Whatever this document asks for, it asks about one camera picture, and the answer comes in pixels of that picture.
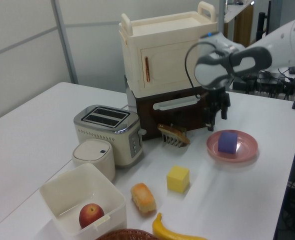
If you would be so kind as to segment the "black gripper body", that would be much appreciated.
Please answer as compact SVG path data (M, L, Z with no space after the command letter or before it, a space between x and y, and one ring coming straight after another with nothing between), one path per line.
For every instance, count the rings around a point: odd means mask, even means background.
M221 111L223 106L231 106L230 95L226 92L225 87L209 90L207 93L208 95L205 97L207 106L205 108L210 108L215 115L218 111Z

